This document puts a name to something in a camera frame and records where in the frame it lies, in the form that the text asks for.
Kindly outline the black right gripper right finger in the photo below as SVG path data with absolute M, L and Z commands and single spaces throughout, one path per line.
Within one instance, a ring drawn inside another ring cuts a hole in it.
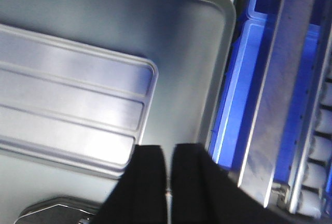
M 176 145 L 172 223 L 288 223 L 239 189 L 200 144 Z

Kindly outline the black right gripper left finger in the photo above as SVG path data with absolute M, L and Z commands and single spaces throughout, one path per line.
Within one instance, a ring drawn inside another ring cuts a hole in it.
M 166 169 L 160 146 L 136 145 L 96 223 L 167 223 Z

